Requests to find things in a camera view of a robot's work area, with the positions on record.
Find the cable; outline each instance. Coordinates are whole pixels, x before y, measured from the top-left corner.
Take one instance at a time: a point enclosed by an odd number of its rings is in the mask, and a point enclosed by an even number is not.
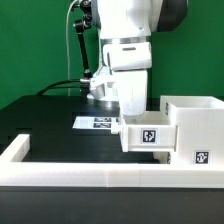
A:
[[[85,85],[83,85],[83,86],[56,86],[56,87],[50,87],[50,88],[48,88],[48,89],[44,89],[44,90],[42,90],[42,91],[40,91],[39,93],[37,93],[36,95],[37,96],[42,96],[45,92],[47,92],[48,90],[51,90],[51,89],[68,89],[68,88],[73,88],[73,89],[89,89],[89,87],[88,86],[85,86]]]
[[[63,85],[63,84],[70,84],[70,83],[75,83],[78,82],[80,83],[79,79],[71,79],[71,80],[65,80],[65,81],[60,81],[60,82],[55,82],[49,86],[47,86],[46,88],[42,89],[41,91],[39,91],[38,93],[36,93],[37,96],[41,96],[43,95],[43,93],[45,93],[46,91],[48,91],[49,89],[56,87],[58,85]]]
[[[73,8],[73,6],[75,5],[75,3],[77,2],[78,0],[74,0],[71,4],[70,4],[70,7],[68,9],[68,12],[67,12],[67,17],[66,17],[66,49],[67,49],[67,61],[68,61],[68,80],[71,79],[71,58],[70,58],[70,47],[69,47],[69,15],[70,15],[70,12]]]

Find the black table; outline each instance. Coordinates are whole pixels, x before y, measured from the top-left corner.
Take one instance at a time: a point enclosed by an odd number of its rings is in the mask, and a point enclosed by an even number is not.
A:
[[[81,97],[22,97],[0,111],[0,152],[28,133],[26,162],[158,162],[150,153],[123,153],[109,130],[72,129],[76,116],[116,117],[118,109]],[[3,224],[223,224],[223,209],[222,189],[0,187]]]

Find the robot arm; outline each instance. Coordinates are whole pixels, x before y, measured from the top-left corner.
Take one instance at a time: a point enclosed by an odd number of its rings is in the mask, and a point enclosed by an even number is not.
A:
[[[101,30],[103,62],[115,80],[125,119],[145,112],[151,32],[176,28],[187,14],[187,5],[187,0],[91,1],[93,24]]]

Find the green wall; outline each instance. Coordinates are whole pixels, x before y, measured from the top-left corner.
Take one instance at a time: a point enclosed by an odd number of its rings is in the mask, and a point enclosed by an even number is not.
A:
[[[67,79],[65,21],[69,3],[70,0],[0,1],[0,108]],[[224,95],[223,9],[223,0],[189,0],[188,16],[178,29],[153,34],[152,97]],[[77,18],[81,14],[73,13],[71,22]],[[70,34],[71,74],[78,78],[82,76],[80,51],[75,31]],[[94,71],[98,64],[96,29],[86,31],[85,37]]]

